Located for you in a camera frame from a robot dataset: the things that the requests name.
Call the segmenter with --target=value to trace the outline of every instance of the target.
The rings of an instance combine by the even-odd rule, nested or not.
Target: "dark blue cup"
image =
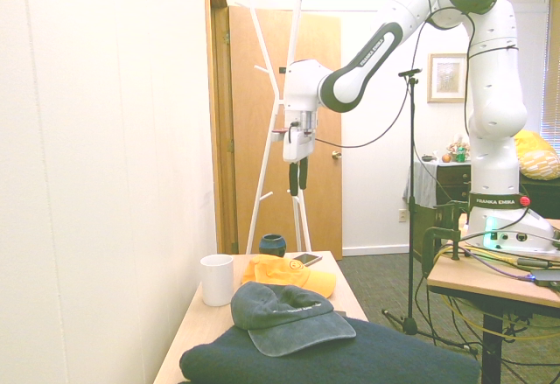
[[[259,242],[259,253],[284,257],[286,254],[286,240],[282,235],[278,234],[263,235],[261,242]]]

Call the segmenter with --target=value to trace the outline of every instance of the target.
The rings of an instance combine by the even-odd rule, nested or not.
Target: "microphone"
[[[422,69],[410,69],[409,71],[399,73],[399,76],[402,78],[404,76],[412,76],[412,75],[415,75],[415,74],[421,73],[421,72],[422,72]]]

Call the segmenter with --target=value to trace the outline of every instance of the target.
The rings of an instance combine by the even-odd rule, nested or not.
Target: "framed picture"
[[[465,54],[431,54],[428,61],[428,102],[463,102],[465,79]]]

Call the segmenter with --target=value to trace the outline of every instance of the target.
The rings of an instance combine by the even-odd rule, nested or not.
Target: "yellow cable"
[[[469,325],[471,325],[472,327],[475,327],[479,330],[482,330],[483,332],[493,334],[495,336],[500,336],[500,337],[505,338],[505,339],[515,339],[515,340],[542,340],[542,339],[551,339],[551,338],[560,337],[560,333],[554,333],[554,334],[546,334],[546,335],[543,335],[543,336],[522,336],[522,337],[518,338],[516,336],[508,336],[507,334],[494,332],[493,330],[485,329],[484,327],[482,327],[480,325],[477,325],[473,321],[466,318],[463,314],[461,314],[459,312],[459,310],[457,310],[455,307],[453,307],[451,304],[449,304],[443,295],[441,296],[441,298],[444,300],[444,304],[447,305],[447,308],[449,308],[451,311],[453,311],[459,317],[463,318],[463,320],[465,320]]]
[[[473,253],[481,253],[483,255],[488,255],[488,256],[492,257],[493,259],[499,260],[501,262],[513,263],[513,264],[517,263],[517,258],[505,257],[503,255],[497,255],[495,253],[492,253],[491,251],[485,250],[484,248],[478,248],[478,247],[474,247],[474,246],[465,246],[465,248],[468,249],[469,251],[472,251]]]
[[[498,318],[499,320],[502,320],[506,323],[509,323],[511,325],[517,325],[517,323],[514,320],[510,320],[509,318],[505,318],[505,317],[500,317],[500,316],[496,316],[494,314],[491,314],[489,312],[486,312],[484,310],[481,310],[480,308],[468,303],[467,301],[463,301],[460,298],[454,298],[455,301],[459,301],[460,303],[466,305],[467,307],[471,307],[473,310],[476,310],[478,312],[481,312],[482,314],[484,314],[485,316],[490,316],[493,318]],[[523,325],[523,327],[534,327],[536,329],[560,329],[560,325]]]

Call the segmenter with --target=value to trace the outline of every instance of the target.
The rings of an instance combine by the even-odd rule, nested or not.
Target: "yellow pillow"
[[[522,130],[515,135],[515,148],[521,174],[535,180],[560,177],[560,158],[538,133]]]

